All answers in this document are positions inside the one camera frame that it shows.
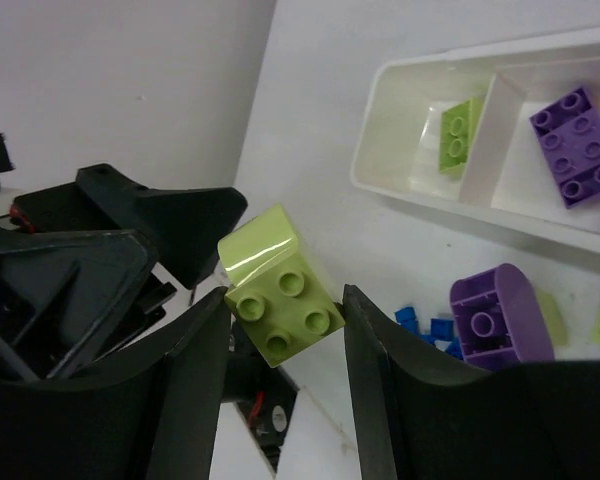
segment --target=red component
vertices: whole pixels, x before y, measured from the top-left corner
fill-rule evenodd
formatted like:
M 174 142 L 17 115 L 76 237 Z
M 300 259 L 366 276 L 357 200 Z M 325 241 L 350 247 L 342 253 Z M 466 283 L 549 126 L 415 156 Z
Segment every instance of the red component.
M 253 422 L 258 415 L 260 415 L 260 410 L 262 410 L 262 404 L 264 403 L 264 392 L 256 393 L 256 403 L 253 404 L 253 408 L 249 413 L 249 418 L 247 418 L 247 426 L 251 428 L 253 426 Z
M 36 227 L 33 226 L 29 219 L 27 219 L 27 217 L 25 217 L 15 205 L 11 205 L 11 208 L 9 209 L 9 216 L 11 218 L 17 218 L 20 220 L 29 233 L 36 233 Z

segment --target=purple brick in tray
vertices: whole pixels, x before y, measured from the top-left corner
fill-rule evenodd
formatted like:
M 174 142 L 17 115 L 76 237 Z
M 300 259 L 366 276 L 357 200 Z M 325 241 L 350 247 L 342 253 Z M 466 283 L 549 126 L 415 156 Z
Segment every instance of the purple brick in tray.
M 600 195 L 600 107 L 580 87 L 530 119 L 567 208 Z

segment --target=small blue lego brick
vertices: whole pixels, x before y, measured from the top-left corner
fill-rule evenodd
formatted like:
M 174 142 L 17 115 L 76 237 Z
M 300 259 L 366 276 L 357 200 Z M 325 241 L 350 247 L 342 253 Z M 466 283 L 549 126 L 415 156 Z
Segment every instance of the small blue lego brick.
M 454 338 L 451 344 L 445 350 L 445 353 L 448 353 L 458 360 L 464 360 L 464 357 L 462 356 L 462 349 L 460 348 L 460 339 Z
M 416 311 L 413 307 L 404 307 L 398 310 L 395 313 L 396 322 L 402 325 L 403 322 L 407 320 L 415 320 L 416 319 Z
M 432 318 L 431 335 L 438 340 L 453 341 L 453 320 Z
M 429 345 L 433 345 L 434 347 L 436 346 L 436 339 L 433 335 L 423 333 L 422 335 L 420 335 L 420 338 L 427 342 Z
M 414 320 L 404 320 L 402 322 L 398 322 L 398 325 L 400 325 L 402 328 L 410 331 L 411 333 L 413 333 L 415 335 L 420 335 L 420 328 L 418 327 L 418 321 L 415 319 Z

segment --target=purple duplo brick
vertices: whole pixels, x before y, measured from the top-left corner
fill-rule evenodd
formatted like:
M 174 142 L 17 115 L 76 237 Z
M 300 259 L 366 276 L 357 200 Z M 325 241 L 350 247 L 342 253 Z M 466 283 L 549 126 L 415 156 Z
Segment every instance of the purple duplo brick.
M 565 206 L 600 195 L 600 109 L 589 90 L 577 88 L 529 120 Z
M 491 371 L 554 359 L 533 286 L 504 263 L 451 287 L 451 311 L 467 363 Z

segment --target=plastic storage bin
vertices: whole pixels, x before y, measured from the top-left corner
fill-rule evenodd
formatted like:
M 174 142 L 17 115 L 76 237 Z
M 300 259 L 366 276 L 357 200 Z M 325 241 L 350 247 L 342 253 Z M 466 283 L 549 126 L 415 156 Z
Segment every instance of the plastic storage bin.
M 581 85 L 600 101 L 600 43 L 491 56 L 479 50 L 392 62 L 378 72 L 353 184 L 600 253 L 600 196 L 565 208 L 529 122 Z M 441 174 L 441 114 L 480 96 L 484 109 L 464 173 Z

